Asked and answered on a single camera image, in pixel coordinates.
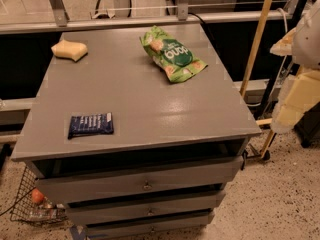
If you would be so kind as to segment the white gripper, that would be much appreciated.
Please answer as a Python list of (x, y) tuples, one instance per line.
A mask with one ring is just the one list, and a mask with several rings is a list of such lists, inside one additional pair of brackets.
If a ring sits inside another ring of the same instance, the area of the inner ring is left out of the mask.
[(272, 113), (271, 129), (277, 134), (291, 130), (320, 102), (320, 0), (303, 15), (292, 43), (296, 64), (307, 68), (298, 76), (289, 75), (280, 90)]

